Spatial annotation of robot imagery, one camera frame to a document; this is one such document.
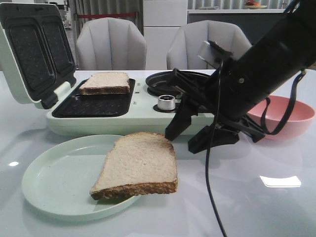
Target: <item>countertop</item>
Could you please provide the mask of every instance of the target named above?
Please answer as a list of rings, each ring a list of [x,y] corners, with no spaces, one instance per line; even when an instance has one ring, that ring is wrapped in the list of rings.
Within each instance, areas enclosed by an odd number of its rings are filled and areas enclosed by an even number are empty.
[[[253,14],[253,13],[283,13],[284,9],[189,9],[189,14]]]
[[[93,72],[77,71],[77,80]],[[128,71],[145,78],[154,71]],[[316,71],[299,84],[298,100],[316,108]],[[275,94],[289,95],[292,80]],[[46,150],[75,137],[47,128],[47,111],[18,104],[0,72],[0,236],[1,237],[221,237],[204,178],[205,152],[187,150],[180,136],[176,151],[179,187],[169,195],[144,195],[124,211],[88,222],[65,222],[31,206],[21,190],[23,174]],[[316,233],[316,122],[287,141],[252,143],[240,134],[234,145],[215,147],[209,166],[211,189],[229,237],[310,237]],[[299,187],[269,188],[260,176],[296,176]]]

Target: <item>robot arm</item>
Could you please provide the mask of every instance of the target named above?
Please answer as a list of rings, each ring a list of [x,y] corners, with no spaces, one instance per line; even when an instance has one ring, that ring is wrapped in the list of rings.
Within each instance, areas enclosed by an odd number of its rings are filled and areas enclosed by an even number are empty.
[[[239,132],[251,136],[253,142],[262,139],[267,131],[246,114],[298,71],[316,61],[315,13],[316,0],[294,0],[285,10],[284,18],[240,59],[227,58],[228,54],[223,53],[222,65],[207,81],[197,81],[174,69],[168,84],[180,90],[184,97],[166,128],[166,138],[175,139],[191,124],[197,108],[203,106],[217,113],[218,118],[189,141],[191,152],[206,149],[213,129],[213,146],[237,142]]]

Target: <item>power cord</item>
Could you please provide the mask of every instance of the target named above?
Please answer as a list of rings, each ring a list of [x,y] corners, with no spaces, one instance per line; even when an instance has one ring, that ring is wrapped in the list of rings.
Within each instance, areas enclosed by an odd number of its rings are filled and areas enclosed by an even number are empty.
[[[215,200],[211,191],[211,187],[210,187],[210,183],[209,183],[209,175],[208,175],[208,167],[209,167],[209,159],[210,159],[210,155],[211,155],[211,147],[212,147],[212,143],[213,143],[213,137],[214,137],[214,133],[215,133],[215,127],[217,124],[217,118],[218,118],[218,114],[219,114],[219,104],[220,104],[220,91],[221,91],[221,75],[222,75],[222,68],[223,68],[223,60],[221,62],[221,65],[219,67],[219,73],[218,73],[218,94],[217,94],[217,105],[216,105],[216,112],[214,114],[214,119],[213,119],[213,123],[211,125],[211,135],[210,135],[210,140],[208,143],[208,147],[206,150],[206,158],[205,158],[205,181],[206,181],[206,186],[207,186],[207,191],[208,191],[208,195],[210,198],[210,201],[212,203],[212,207],[216,216],[216,220],[218,222],[218,225],[221,229],[222,235],[223,237],[227,237],[227,234],[225,232],[223,223],[221,221],[221,218],[219,216],[218,210],[216,208],[216,204],[215,204]]]
[[[278,134],[285,126],[285,124],[287,123],[288,119],[290,118],[295,103],[296,103],[296,91],[297,91],[297,85],[298,83],[303,79],[303,77],[306,75],[306,70],[302,69],[301,73],[294,79],[293,84],[292,84],[292,88],[291,88],[291,94],[290,94],[290,99],[289,102],[287,104],[286,110],[282,116],[282,118],[280,119],[279,123],[276,125],[275,129],[270,132],[267,128],[266,125],[266,115],[267,115],[267,111],[268,111],[268,107],[270,104],[270,98],[267,97],[266,98],[266,107],[261,115],[261,119],[260,119],[260,123],[261,123],[261,128],[263,129],[264,133],[269,134],[269,135],[276,135]]]

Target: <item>chair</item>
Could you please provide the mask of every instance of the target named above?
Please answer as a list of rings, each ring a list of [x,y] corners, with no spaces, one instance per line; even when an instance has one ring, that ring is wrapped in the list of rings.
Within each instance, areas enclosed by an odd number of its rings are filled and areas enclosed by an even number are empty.
[[[77,40],[80,70],[144,70],[146,52],[143,35],[123,19],[88,21]]]
[[[234,24],[219,21],[199,21],[179,28],[167,53],[168,69],[213,69],[198,57],[203,41],[217,42],[226,51],[240,58],[251,43],[242,30]]]

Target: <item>light green plate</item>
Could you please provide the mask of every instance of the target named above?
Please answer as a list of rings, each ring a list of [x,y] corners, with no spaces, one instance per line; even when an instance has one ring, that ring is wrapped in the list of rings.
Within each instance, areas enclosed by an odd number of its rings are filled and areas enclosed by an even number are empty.
[[[46,214],[67,221],[88,221],[115,214],[139,196],[95,201],[89,194],[118,135],[93,135],[59,144],[26,170],[26,200]]]

